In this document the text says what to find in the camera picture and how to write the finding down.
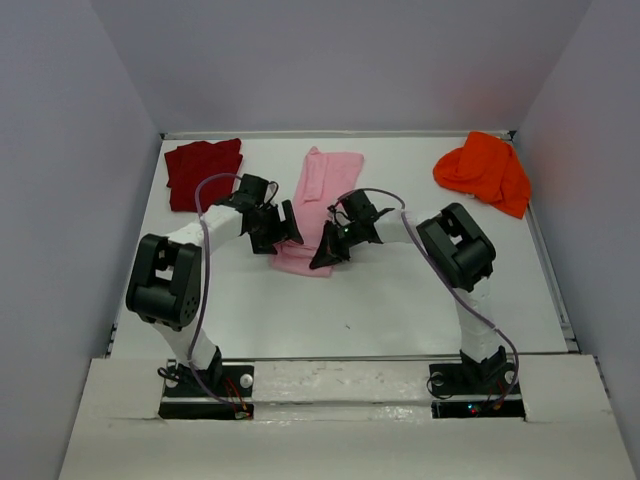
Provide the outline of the pink t shirt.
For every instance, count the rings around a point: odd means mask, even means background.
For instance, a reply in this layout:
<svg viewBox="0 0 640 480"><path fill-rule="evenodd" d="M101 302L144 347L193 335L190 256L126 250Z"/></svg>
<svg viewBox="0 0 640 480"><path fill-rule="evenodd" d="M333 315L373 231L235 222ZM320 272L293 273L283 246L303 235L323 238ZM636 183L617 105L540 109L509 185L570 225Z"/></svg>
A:
<svg viewBox="0 0 640 480"><path fill-rule="evenodd" d="M312 147L306 154L292 200L293 211L303 243L292 240L276 246L271 258L275 270L305 277L327 278L331 267L312 270L310 262L329 219L328 207L342 194L355 188L365 157L355 152L322 152Z"/></svg>

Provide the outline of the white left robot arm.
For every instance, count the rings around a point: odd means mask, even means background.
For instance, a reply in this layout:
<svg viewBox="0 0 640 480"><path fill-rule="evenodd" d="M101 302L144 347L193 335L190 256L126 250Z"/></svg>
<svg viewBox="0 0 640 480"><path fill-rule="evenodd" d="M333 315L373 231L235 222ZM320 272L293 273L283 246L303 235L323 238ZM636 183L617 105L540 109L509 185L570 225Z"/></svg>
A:
<svg viewBox="0 0 640 480"><path fill-rule="evenodd" d="M276 182L255 175L210 176L194 192L196 220L140 239L125 305L162 335L179 364L197 372L221 367L220 349L203 329L216 250L242 236L256 255L303 242L293 203L277 204L277 191Z"/></svg>

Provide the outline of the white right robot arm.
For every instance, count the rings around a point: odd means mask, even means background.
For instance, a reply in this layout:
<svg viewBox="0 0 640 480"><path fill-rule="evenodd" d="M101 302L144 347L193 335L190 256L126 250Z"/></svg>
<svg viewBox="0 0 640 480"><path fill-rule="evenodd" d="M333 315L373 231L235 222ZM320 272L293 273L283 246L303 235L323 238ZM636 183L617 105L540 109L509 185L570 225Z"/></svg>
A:
<svg viewBox="0 0 640 480"><path fill-rule="evenodd" d="M461 357L482 364L500 347L489 319L489 278L496 250L463 205L451 203L433 215L414 214L404 201L398 209L378 209L370 193L400 197L382 189L361 188L341 195L328 207L319 246L309 268L317 270L351 259L360 244L411 244L423 255L454 297L461 331Z"/></svg>

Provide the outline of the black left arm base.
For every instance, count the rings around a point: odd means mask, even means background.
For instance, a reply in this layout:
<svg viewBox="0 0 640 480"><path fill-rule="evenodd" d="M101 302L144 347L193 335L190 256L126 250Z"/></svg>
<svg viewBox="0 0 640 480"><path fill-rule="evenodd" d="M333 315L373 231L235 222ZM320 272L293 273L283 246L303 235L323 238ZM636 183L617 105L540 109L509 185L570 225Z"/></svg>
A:
<svg viewBox="0 0 640 480"><path fill-rule="evenodd" d="M255 366L214 356L205 370L192 370L176 360L157 369L162 379L158 414L165 420L251 420Z"/></svg>

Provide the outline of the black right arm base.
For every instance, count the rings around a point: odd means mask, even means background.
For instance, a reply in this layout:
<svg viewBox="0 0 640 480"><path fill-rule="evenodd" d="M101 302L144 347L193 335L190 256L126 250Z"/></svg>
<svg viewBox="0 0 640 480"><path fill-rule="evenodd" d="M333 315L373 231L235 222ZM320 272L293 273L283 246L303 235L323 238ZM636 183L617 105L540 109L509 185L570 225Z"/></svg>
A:
<svg viewBox="0 0 640 480"><path fill-rule="evenodd" d="M435 419L525 418L515 365L500 346L489 358L475 362L460 353L458 363L429 366L426 389Z"/></svg>

